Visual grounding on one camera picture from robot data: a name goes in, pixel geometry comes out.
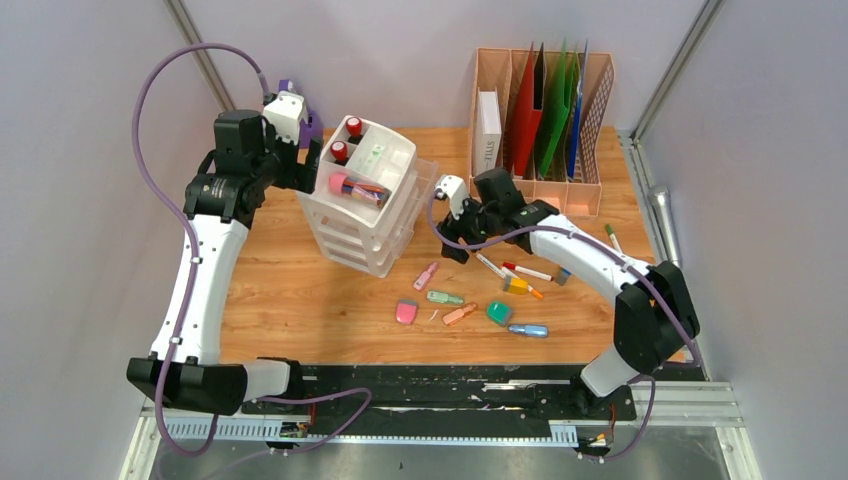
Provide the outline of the pink highlighter pack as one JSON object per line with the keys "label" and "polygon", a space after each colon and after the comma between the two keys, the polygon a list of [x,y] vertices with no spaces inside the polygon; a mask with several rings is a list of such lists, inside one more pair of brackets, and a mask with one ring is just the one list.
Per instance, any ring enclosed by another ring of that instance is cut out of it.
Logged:
{"label": "pink highlighter pack", "polygon": [[330,191],[338,196],[350,197],[375,209],[382,209],[389,201],[392,191],[379,184],[336,172],[329,176]]}

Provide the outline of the red folder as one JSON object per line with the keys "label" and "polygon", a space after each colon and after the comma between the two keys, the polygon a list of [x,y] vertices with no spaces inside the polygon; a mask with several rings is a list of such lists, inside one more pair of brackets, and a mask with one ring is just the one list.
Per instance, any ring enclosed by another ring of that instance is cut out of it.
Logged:
{"label": "red folder", "polygon": [[545,79],[545,50],[541,43],[538,50],[531,47],[528,51],[524,68],[518,77],[519,90],[509,123],[508,169],[519,178],[524,178],[528,173],[542,118]]}

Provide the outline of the white plastic drawer unit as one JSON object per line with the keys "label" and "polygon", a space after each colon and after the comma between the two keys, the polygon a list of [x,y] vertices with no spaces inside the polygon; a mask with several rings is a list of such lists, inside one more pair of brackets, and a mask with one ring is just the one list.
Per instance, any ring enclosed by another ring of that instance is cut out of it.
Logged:
{"label": "white plastic drawer unit", "polygon": [[386,126],[346,116],[326,142],[314,191],[298,199],[324,257],[384,278],[412,238],[438,165]]}

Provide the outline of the red round stamp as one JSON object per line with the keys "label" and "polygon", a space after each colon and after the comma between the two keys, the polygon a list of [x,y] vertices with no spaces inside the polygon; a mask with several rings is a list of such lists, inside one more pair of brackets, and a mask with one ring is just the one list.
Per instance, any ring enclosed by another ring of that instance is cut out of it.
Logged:
{"label": "red round stamp", "polygon": [[347,142],[358,145],[364,136],[364,124],[359,117],[350,116],[345,121],[345,129],[348,134]]}

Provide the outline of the green cap white marker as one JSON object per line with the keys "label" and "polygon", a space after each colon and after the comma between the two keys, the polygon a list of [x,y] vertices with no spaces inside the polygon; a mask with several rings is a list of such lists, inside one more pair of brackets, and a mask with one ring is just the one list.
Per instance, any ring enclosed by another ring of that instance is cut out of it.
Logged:
{"label": "green cap white marker", "polygon": [[620,242],[618,240],[618,237],[617,237],[617,234],[616,234],[616,231],[614,230],[614,228],[610,224],[605,224],[604,229],[605,229],[605,232],[607,233],[607,236],[609,238],[609,241],[610,241],[612,247],[618,253],[622,253],[623,249],[620,245]]}

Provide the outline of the green folder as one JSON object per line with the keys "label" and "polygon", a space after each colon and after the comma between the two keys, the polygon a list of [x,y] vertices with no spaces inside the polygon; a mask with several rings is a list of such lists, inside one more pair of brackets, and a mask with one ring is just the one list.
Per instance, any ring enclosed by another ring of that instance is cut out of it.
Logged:
{"label": "green folder", "polygon": [[567,175],[567,155],[562,151],[570,134],[580,80],[579,56],[563,41],[558,52],[544,57],[546,80],[542,117],[534,145],[536,180],[563,181]]}

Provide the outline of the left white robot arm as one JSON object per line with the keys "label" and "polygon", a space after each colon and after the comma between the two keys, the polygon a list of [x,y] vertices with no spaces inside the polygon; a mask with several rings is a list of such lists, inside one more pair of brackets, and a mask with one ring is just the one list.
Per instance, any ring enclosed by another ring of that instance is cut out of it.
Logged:
{"label": "left white robot arm", "polygon": [[265,107],[226,111],[213,123],[215,146],[177,211],[187,232],[166,317],[148,355],[130,359],[126,370],[132,385],[166,408],[232,415],[267,396],[293,413],[305,403],[306,386],[291,376],[297,362],[224,364],[220,334],[234,267],[267,189],[314,190],[321,139],[311,139],[305,162],[298,160],[307,118]]}

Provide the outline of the pink plastic file organizer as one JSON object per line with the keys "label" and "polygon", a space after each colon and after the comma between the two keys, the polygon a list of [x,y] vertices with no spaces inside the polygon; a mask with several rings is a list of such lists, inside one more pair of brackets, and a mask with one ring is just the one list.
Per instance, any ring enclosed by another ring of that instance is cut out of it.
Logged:
{"label": "pink plastic file organizer", "polygon": [[468,175],[503,167],[526,198],[597,216],[597,144],[614,84],[612,55],[588,47],[477,49]]}

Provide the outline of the yellow mini highlighter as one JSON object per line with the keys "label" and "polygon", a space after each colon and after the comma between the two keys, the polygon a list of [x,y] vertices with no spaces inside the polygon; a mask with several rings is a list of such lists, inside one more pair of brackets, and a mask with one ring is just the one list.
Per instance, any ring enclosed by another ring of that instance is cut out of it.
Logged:
{"label": "yellow mini highlighter", "polygon": [[507,275],[504,277],[503,290],[511,294],[524,295],[531,292],[531,287],[525,280]]}

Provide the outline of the pink mini highlighter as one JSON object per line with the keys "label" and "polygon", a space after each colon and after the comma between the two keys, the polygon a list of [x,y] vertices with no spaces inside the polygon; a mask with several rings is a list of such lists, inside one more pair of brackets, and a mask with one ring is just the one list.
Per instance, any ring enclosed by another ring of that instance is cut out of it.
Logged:
{"label": "pink mini highlighter", "polygon": [[421,272],[421,273],[417,276],[416,280],[415,280],[415,281],[414,281],[414,283],[413,283],[413,288],[414,288],[416,291],[423,291],[423,290],[425,290],[425,289],[427,288],[427,286],[429,285],[429,283],[430,283],[430,282],[433,280],[433,278],[435,277],[435,274],[437,273],[438,269],[439,269],[439,263],[438,263],[438,262],[432,262],[432,263],[430,263],[430,264],[429,264],[429,265],[428,265],[428,266],[427,266],[427,267],[426,267],[426,268],[425,268],[425,269],[424,269],[424,270],[423,270],[423,271],[422,271],[422,272]]}

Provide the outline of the blue folder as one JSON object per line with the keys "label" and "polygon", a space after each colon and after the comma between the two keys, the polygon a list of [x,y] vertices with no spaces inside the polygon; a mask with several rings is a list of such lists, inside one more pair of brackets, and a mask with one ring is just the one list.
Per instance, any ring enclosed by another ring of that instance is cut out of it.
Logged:
{"label": "blue folder", "polygon": [[569,147],[568,153],[568,163],[567,163],[567,175],[570,180],[574,180],[576,178],[576,164],[577,164],[577,155],[579,149],[579,136],[580,136],[580,124],[581,124],[581,109],[583,102],[583,91],[584,91],[584,80],[585,80],[585,72],[587,65],[589,48],[588,41],[584,42],[583,51],[581,54],[577,55],[576,60],[578,63],[576,66],[578,67],[577,73],[577,83],[575,87],[575,103],[573,110],[573,121],[572,121],[572,130],[571,130],[571,143]]}

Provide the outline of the red black stamp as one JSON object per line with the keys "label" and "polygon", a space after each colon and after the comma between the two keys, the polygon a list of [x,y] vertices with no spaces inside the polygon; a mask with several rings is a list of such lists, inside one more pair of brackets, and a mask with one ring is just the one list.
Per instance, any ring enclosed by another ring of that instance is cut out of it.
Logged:
{"label": "red black stamp", "polygon": [[330,145],[330,153],[337,165],[345,166],[350,158],[349,146],[344,141],[334,141]]}

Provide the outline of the green mini highlighter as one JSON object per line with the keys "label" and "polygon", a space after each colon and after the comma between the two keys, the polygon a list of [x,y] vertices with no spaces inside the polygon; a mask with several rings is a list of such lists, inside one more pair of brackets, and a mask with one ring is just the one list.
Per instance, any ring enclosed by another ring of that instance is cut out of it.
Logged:
{"label": "green mini highlighter", "polygon": [[429,302],[442,305],[463,305],[465,303],[462,296],[437,290],[428,290],[426,293],[426,299]]}

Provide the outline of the blue mini highlighter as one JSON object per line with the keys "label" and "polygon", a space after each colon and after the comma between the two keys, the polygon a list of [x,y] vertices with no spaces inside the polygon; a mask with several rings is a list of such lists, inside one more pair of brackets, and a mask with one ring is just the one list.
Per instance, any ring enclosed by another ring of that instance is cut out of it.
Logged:
{"label": "blue mini highlighter", "polygon": [[544,325],[533,324],[510,324],[507,327],[510,333],[530,338],[547,338],[548,328]]}

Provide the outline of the white hardcover book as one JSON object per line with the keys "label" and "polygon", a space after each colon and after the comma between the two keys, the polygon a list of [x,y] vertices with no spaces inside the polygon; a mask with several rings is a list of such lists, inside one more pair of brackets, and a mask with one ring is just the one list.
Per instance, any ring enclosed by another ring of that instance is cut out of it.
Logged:
{"label": "white hardcover book", "polygon": [[472,175],[480,175],[497,165],[502,126],[497,90],[479,90],[476,97],[472,142]]}

